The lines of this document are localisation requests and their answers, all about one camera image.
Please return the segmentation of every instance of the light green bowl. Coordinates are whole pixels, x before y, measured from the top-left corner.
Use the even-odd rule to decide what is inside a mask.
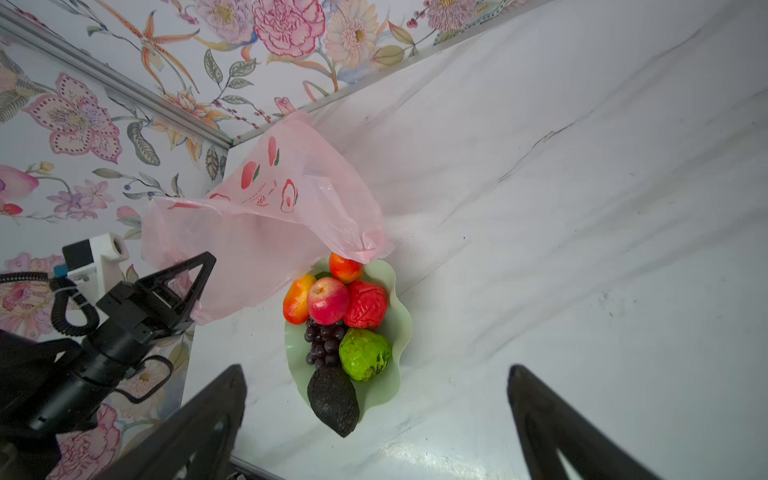
[[[315,263],[312,275],[329,272],[328,259],[324,258]],[[413,332],[413,320],[408,310],[400,303],[395,295],[395,271],[384,260],[374,260],[362,269],[361,280],[376,283],[384,287],[389,294],[389,305],[381,326],[376,330],[392,344],[392,359],[386,369],[368,382],[352,382],[357,391],[357,402],[360,405],[360,420],[366,411],[377,405],[387,403],[395,398],[400,389],[400,355],[408,345]],[[310,404],[306,397],[306,386],[315,372],[315,367],[306,364],[306,354],[310,344],[304,340],[306,325],[292,325],[286,322],[286,356],[288,368],[296,382],[304,402]]]

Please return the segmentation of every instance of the plastic bag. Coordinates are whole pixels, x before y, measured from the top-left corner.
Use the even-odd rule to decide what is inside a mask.
[[[217,258],[195,322],[258,305],[329,250],[361,263],[392,251],[368,187],[310,125],[309,115],[294,112],[272,127],[207,199],[150,202],[141,256],[151,266],[204,251]]]

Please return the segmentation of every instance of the black cable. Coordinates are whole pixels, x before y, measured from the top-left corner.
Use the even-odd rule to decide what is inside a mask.
[[[51,325],[64,335],[83,336],[94,332],[99,324],[98,312],[77,289],[77,285],[67,277],[49,279],[46,272],[0,273],[0,283],[46,282],[55,292],[51,308]],[[85,325],[72,325],[67,320],[67,301],[71,297],[85,315]]]

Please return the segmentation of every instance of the wall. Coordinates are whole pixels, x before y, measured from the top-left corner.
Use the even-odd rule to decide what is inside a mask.
[[[546,1],[5,3],[235,138],[403,59],[427,55],[490,18]]]
[[[0,271],[52,273],[64,262],[64,245],[114,232],[131,255],[122,265],[125,277],[152,273],[141,260],[138,212],[154,196],[205,195],[221,181],[226,152],[151,111],[110,99],[47,55],[9,38],[2,43]],[[202,152],[197,162],[180,145],[191,143]],[[59,337],[50,322],[52,300],[41,284],[0,284],[0,329],[36,341]],[[135,406],[113,394],[99,409],[97,429],[61,435],[62,461],[49,478],[90,478],[174,412],[192,339],[189,332],[154,349],[177,369],[149,400]],[[123,388],[141,396],[165,375],[155,362]]]

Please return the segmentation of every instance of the avocado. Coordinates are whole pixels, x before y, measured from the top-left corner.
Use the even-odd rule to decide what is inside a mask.
[[[352,380],[337,366],[315,370],[306,387],[306,395],[317,418],[342,437],[357,426],[360,407]]]

